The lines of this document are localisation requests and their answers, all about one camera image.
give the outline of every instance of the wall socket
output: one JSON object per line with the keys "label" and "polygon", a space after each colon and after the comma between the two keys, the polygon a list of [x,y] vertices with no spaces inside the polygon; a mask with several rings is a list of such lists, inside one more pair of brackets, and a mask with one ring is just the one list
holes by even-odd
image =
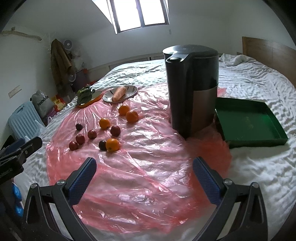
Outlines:
{"label": "wall socket", "polygon": [[15,87],[12,91],[8,93],[9,98],[13,97],[16,93],[20,92],[22,89],[20,88],[20,85]]}

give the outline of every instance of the white bedsheet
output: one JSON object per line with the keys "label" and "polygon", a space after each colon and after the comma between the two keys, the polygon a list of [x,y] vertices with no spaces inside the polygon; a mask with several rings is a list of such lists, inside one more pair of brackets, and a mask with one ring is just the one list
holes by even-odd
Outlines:
{"label": "white bedsheet", "polygon": [[[241,185],[251,182],[260,184],[268,219],[269,240],[278,232],[287,219],[296,196],[296,91],[294,86],[279,72],[247,56],[223,55],[220,60],[219,87],[227,88],[226,97],[264,101],[275,114],[285,132],[288,142],[285,146],[272,148],[232,149],[233,159],[229,177]],[[152,86],[166,82],[163,60],[124,64],[116,67],[98,83],[95,88],[133,84]],[[63,119],[74,108],[71,102],[41,134],[43,146],[23,165],[24,172],[15,177],[15,183],[25,199],[30,184],[49,185],[46,171],[45,147]],[[165,235],[154,231],[121,235],[102,232],[89,227],[98,240],[192,240],[211,215],[177,227]]]}

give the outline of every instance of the bed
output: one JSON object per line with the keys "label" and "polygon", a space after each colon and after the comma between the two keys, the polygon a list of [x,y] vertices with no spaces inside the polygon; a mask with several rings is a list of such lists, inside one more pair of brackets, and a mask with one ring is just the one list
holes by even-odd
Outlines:
{"label": "bed", "polygon": [[[241,185],[251,182],[260,184],[267,211],[268,239],[290,240],[289,235],[290,238],[295,237],[293,227],[296,227],[296,91],[292,84],[296,84],[296,51],[265,40],[243,37],[243,54],[222,55],[219,60],[219,87],[227,88],[225,97],[264,101],[276,115],[289,140],[285,146],[232,149],[229,178]],[[94,88],[126,84],[147,87],[165,82],[164,60],[154,60],[118,66],[99,80]],[[24,199],[32,183],[49,185],[45,147],[74,108],[75,101],[54,117],[40,136],[42,148],[23,165],[24,172],[15,177]],[[188,221],[169,234],[147,231],[123,236],[88,228],[98,240],[186,241],[197,235],[212,211],[213,207],[209,207],[205,216]],[[63,234],[69,236],[54,208],[53,213]],[[234,215],[233,212],[221,237],[227,234]]]}

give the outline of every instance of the bolt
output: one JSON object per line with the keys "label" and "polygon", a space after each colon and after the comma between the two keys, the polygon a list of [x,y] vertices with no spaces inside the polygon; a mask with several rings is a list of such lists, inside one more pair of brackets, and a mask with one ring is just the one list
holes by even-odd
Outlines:
{"label": "bolt", "polygon": [[65,180],[63,180],[63,179],[57,181],[57,185],[58,185],[58,186],[61,186],[61,185],[63,185],[64,183],[65,183]]}
{"label": "bolt", "polygon": [[34,189],[35,187],[37,187],[37,183],[33,183],[33,184],[31,185],[31,188],[32,188],[32,189]]}
{"label": "bolt", "polygon": [[230,186],[233,184],[233,181],[231,181],[230,179],[227,178],[224,180],[224,184],[226,184],[227,186]]}
{"label": "bolt", "polygon": [[259,187],[259,184],[258,184],[258,183],[252,183],[252,186],[253,186],[254,188],[258,188],[258,187]]}

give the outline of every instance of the water kettle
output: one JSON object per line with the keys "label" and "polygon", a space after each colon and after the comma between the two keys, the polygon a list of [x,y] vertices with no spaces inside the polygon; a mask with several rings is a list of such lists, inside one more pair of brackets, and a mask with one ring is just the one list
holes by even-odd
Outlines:
{"label": "water kettle", "polygon": [[178,45],[163,50],[171,124],[185,139],[210,125],[215,113],[219,56],[212,48]]}

